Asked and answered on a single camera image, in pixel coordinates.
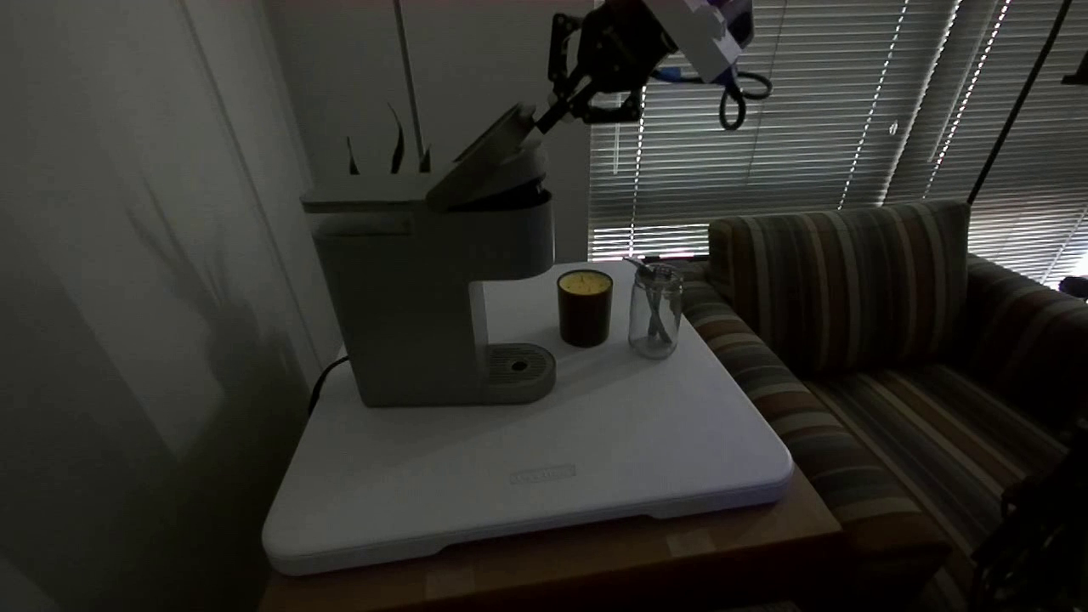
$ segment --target cushion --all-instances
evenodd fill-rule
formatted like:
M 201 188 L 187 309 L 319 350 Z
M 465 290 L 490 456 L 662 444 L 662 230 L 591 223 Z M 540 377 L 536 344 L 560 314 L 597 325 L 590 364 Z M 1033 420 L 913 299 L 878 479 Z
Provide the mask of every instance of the cushion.
M 965 297 L 965 205 L 710 223 L 710 278 L 801 373 L 924 359 Z
M 890 573 L 924 581 L 949 546 L 896 473 L 793 377 L 718 290 L 689 283 L 685 314 L 837 514 L 848 546 L 862 558 L 862 573 L 874 586 L 889 586 Z
M 1063 444 L 947 364 L 808 377 L 814 393 L 874 450 L 947 527 L 952 567 L 997 529 L 1001 499 L 1060 461 Z

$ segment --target white wall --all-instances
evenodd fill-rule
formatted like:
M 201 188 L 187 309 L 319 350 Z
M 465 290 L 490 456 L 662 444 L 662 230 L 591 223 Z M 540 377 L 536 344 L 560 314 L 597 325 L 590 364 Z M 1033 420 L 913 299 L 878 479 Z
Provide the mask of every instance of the white wall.
M 338 332 L 259 0 L 0 3 L 0 610 L 249 610 Z
M 550 12 L 590 6 L 590 0 L 400 0 L 423 144 L 437 169 L 513 103 L 548 108 Z M 269 9 L 315 180 L 348 176 L 348 135 L 364 176 L 388 173 L 394 114 L 407 135 L 406 169 L 415 169 L 394 0 L 269 0 Z M 558 259 L 586 259 L 590 128 L 558 125 L 544 140 L 544 156 Z

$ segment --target gray coffee maker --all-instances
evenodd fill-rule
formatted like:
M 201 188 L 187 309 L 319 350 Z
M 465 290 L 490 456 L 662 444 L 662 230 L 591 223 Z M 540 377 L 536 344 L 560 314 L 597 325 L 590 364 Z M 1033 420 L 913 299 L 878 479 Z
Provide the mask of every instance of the gray coffee maker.
M 308 196 L 315 254 L 369 409 L 523 406 L 555 384 L 535 344 L 485 344 L 484 278 L 550 265 L 535 112 L 513 105 L 444 176 L 374 176 Z

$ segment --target clear glass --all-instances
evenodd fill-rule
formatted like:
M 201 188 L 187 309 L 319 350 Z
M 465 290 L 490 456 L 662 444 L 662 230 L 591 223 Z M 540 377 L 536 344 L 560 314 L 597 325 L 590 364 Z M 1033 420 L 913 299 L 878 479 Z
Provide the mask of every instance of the clear glass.
M 662 359 L 678 350 L 679 332 L 679 273 L 635 273 L 633 314 L 628 314 L 628 348 L 640 357 Z

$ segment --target window blinds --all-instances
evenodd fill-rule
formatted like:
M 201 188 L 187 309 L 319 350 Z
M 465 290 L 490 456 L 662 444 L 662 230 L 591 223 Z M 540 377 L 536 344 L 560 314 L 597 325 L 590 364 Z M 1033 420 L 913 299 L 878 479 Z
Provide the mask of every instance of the window blinds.
M 1058 0 L 755 3 L 755 43 L 740 67 L 769 75 L 776 95 L 752 103 L 740 131 L 718 125 L 718 88 L 657 83 L 642 88 L 642 122 L 591 128 L 591 259 L 700 254 L 708 221 L 739 211 L 964 201 L 1054 12 Z M 973 248 L 1019 246 L 986 236 L 986 218 L 1003 223 L 1015 195 L 1041 195 L 1041 180 L 1068 191 L 1073 176 L 1088 176 L 1088 88 L 1058 85 L 1079 67 L 1084 42 L 1084 9 L 1075 9 L 986 180 Z M 1080 205 L 1036 205 L 1031 218 L 1060 221 L 1063 236 L 1033 227 L 1031 237 L 1044 236 L 1075 259 Z
M 755 3 L 739 131 L 710 85 L 646 85 L 642 122 L 591 128 L 591 254 L 704 250 L 729 211 L 862 207 L 880 191 L 947 23 L 942 0 Z

